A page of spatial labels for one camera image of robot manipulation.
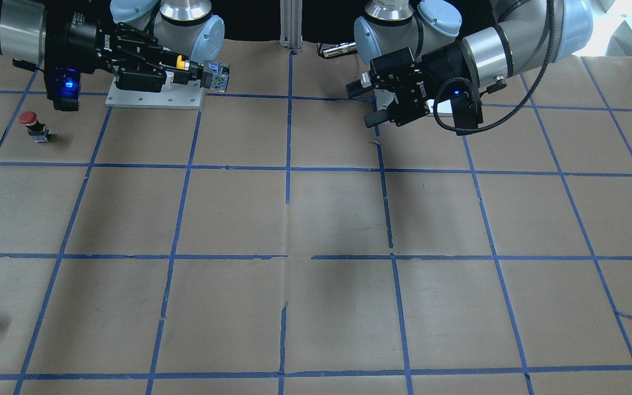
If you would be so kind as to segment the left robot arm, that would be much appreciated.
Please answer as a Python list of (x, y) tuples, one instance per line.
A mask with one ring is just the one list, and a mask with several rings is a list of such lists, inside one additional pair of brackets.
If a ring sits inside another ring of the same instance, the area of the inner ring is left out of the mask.
[[(461, 13), (446, 1), (369, 1), (354, 22), (354, 42), (321, 57), (358, 52), (369, 71), (346, 86), (349, 98), (375, 92), (384, 104), (366, 115), (367, 127), (398, 127), (425, 116), (459, 137), (509, 120), (529, 101), (547, 66), (589, 42), (589, 1), (492, 1), (493, 24), (462, 37)], [(507, 79), (538, 69), (515, 109), (484, 124), (481, 97), (506, 88)]]

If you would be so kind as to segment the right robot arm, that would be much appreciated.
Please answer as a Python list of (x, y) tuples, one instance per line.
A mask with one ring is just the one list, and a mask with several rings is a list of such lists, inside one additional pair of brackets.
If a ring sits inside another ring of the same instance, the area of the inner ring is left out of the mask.
[(130, 92), (190, 82), (225, 92), (224, 35), (209, 1), (0, 1), (0, 55), (42, 71), (50, 100), (74, 98), (80, 74), (96, 70)]

